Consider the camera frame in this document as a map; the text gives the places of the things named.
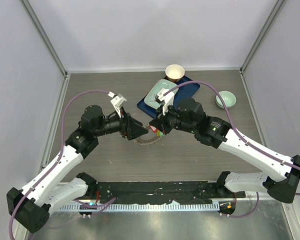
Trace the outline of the red key tag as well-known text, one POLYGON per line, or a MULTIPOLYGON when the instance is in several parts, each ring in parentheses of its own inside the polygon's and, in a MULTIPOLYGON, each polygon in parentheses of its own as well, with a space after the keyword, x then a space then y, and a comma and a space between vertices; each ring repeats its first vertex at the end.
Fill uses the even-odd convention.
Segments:
POLYGON ((157 131, 158 131, 158 129, 157 128, 155 128, 154 126, 149 126, 150 127, 150 129, 154 132, 154 133, 156 133, 157 131))

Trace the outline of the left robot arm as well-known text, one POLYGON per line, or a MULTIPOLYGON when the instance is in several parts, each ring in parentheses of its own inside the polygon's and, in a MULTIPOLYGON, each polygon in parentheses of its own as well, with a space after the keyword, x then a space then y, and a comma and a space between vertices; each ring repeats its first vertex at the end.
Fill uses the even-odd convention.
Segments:
POLYGON ((58 183, 81 163, 99 144, 98 137, 113 133, 131 141, 149 131, 120 107, 109 116, 98 105, 90 105, 78 123, 78 128, 62 143, 59 153, 32 181, 21 189, 11 188, 7 194, 8 213, 30 233, 39 231, 50 215, 73 199, 92 199, 97 192, 97 181, 80 173, 72 182, 54 191, 58 183))

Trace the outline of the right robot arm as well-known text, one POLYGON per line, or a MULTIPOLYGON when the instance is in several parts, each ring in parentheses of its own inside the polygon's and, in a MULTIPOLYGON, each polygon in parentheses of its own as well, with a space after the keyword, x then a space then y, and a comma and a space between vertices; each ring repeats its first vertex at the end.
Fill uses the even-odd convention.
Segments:
POLYGON ((215 186, 220 197, 258 192, 283 203, 294 201, 300 181, 300 156, 279 154, 243 136, 227 121, 206 115, 202 105, 193 98, 180 101, 177 107, 158 108, 149 124, 164 135, 171 130, 191 133, 201 144, 231 153, 260 170, 257 173, 223 171, 215 186))

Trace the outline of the light green rectangular plate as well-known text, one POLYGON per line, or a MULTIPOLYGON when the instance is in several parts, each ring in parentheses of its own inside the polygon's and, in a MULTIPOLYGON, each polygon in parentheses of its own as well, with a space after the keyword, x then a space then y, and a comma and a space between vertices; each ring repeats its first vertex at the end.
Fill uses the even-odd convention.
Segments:
POLYGON ((167 79, 160 79, 149 91, 149 93, 144 98, 144 103, 153 109, 157 109, 160 107, 160 104, 156 101, 156 95, 161 91, 162 89, 170 90, 174 88, 177 84, 169 81, 167 79))

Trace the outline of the dark blue tray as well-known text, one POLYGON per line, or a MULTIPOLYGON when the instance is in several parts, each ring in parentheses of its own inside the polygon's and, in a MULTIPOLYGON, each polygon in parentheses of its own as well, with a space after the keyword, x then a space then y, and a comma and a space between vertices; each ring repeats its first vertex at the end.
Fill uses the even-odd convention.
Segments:
MULTIPOLYGON (((149 93, 142 98, 137 103, 137 108, 149 115, 151 118, 156 117, 156 110, 160 107, 160 104, 156 102, 155 96, 161 89, 172 89, 173 87, 180 85, 185 82, 192 81, 187 76, 184 76, 182 79, 180 79, 177 83, 174 83, 170 80, 167 80, 165 78, 160 79, 149 91, 149 93)), ((177 89, 175 89, 173 92, 174 100, 173 105, 174 107, 177 107, 179 102, 183 99, 191 98, 200 88, 200 85, 197 83, 191 83, 184 86, 181 86, 177 89)))

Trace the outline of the brown paper cup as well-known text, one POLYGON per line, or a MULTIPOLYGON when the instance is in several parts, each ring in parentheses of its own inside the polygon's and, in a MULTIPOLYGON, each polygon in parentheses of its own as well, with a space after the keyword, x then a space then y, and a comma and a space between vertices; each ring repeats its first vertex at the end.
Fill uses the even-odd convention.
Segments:
POLYGON ((178 82, 185 75, 185 69, 178 64, 171 64, 165 69, 165 76, 171 82, 178 82))

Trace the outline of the light green bowl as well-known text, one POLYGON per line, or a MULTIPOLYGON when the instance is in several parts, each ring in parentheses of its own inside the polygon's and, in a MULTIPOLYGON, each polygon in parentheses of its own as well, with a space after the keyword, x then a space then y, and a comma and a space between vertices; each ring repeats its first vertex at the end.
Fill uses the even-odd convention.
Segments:
MULTIPOLYGON (((223 90, 223 91, 220 91, 218 94, 221 96, 227 109, 232 108, 237 103, 236 96, 230 91, 223 90)), ((222 108, 222 109, 224 108, 222 101, 218 95, 216 95, 216 97, 215 97, 215 102, 220 108, 222 108)))

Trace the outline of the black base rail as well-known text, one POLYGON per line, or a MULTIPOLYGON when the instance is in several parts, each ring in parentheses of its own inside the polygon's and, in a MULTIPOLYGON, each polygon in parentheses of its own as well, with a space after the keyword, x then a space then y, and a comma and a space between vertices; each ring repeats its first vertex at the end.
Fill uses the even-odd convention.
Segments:
POLYGON ((92 200, 105 204, 115 198, 115 204, 163 205, 173 201, 181 204, 210 204, 212 199, 245 198, 243 191, 231 193, 209 181, 129 181, 98 182, 92 200))

